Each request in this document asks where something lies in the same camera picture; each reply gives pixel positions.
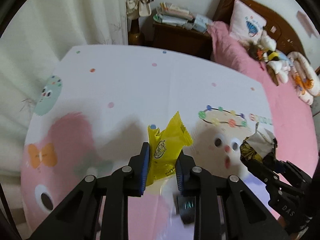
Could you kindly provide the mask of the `black gold wrapper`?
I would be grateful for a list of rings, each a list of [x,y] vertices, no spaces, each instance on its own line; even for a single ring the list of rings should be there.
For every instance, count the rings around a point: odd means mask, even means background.
[[[240,160],[241,154],[257,153],[263,159],[272,149],[275,138],[274,134],[268,129],[260,126],[260,123],[255,124],[255,131],[249,137],[246,137],[240,145]]]

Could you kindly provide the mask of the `white printed pillow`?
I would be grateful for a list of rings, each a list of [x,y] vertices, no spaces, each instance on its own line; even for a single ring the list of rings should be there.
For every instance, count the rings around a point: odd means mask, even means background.
[[[240,0],[234,1],[229,35],[238,41],[258,42],[267,21]]]

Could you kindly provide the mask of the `plush toy pile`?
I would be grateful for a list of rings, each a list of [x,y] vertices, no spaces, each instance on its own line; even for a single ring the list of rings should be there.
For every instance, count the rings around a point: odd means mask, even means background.
[[[258,42],[248,42],[247,52],[254,60],[265,63],[267,73],[276,86],[279,86],[279,82],[288,83],[292,63],[277,49],[276,41],[266,30],[263,30]]]

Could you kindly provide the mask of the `rolled cartoon quilt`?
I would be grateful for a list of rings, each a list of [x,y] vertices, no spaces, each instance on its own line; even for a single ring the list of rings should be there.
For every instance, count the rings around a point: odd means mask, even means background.
[[[308,59],[300,52],[293,51],[287,55],[291,61],[291,75],[296,85],[300,100],[311,106],[315,97],[319,96],[319,77]]]

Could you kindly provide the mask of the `pink bed blanket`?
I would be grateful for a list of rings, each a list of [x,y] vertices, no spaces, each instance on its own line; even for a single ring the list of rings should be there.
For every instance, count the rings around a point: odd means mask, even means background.
[[[278,159],[289,160],[312,176],[318,163],[315,125],[309,105],[300,100],[292,83],[276,86],[265,64],[249,57],[245,48],[229,35],[229,26],[214,22],[208,28],[216,63],[232,68],[263,86],[270,107]]]

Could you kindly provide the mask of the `stack of books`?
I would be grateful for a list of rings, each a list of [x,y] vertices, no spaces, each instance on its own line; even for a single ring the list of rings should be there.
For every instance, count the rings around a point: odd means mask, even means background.
[[[167,2],[159,4],[153,20],[157,23],[195,30],[199,33],[205,33],[208,27],[213,24],[213,21],[206,16],[193,14],[188,9]]]

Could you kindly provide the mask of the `cream floral curtain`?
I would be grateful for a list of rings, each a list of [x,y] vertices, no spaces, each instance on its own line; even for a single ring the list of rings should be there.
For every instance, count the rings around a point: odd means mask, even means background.
[[[74,46],[127,44],[126,0],[27,0],[1,37],[1,174],[19,176],[33,109]]]

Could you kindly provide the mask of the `dark wooden nightstand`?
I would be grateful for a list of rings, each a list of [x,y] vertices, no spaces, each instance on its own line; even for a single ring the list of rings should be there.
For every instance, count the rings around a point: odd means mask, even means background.
[[[175,51],[210,60],[212,38],[208,33],[199,33],[182,27],[162,23],[152,23],[152,32],[146,36],[147,47]]]

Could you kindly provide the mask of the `cartoon printed tablecloth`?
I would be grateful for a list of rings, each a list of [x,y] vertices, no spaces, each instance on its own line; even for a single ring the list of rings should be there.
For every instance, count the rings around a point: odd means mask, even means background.
[[[272,129],[262,85],[231,68],[160,49],[91,45],[72,48],[48,78],[23,152],[21,190],[35,231],[85,176],[126,165],[179,113],[194,142],[207,106],[244,116],[253,132],[260,114]]]

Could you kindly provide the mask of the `wooden headboard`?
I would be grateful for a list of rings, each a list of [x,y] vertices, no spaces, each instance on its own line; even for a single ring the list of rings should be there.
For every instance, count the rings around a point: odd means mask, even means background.
[[[220,0],[213,20],[230,24],[234,1],[235,0]],[[281,50],[284,54],[297,51],[303,56],[306,55],[303,45],[294,29],[277,12],[254,0],[240,1],[266,20],[266,31],[271,38],[276,40],[277,49]]]

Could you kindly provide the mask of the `black Talopn pouch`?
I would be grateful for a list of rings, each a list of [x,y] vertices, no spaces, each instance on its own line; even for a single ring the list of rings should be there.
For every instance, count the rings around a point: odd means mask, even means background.
[[[188,225],[195,221],[195,198],[184,197],[179,195],[176,197],[177,200],[177,212],[183,224]]]

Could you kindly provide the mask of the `yellow snack bag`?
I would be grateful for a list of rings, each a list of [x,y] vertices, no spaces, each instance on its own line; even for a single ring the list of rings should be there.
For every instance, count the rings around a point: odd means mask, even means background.
[[[175,174],[175,164],[181,150],[193,144],[193,139],[182,122],[179,112],[176,112],[162,131],[150,125],[148,137],[150,163],[146,186]]]

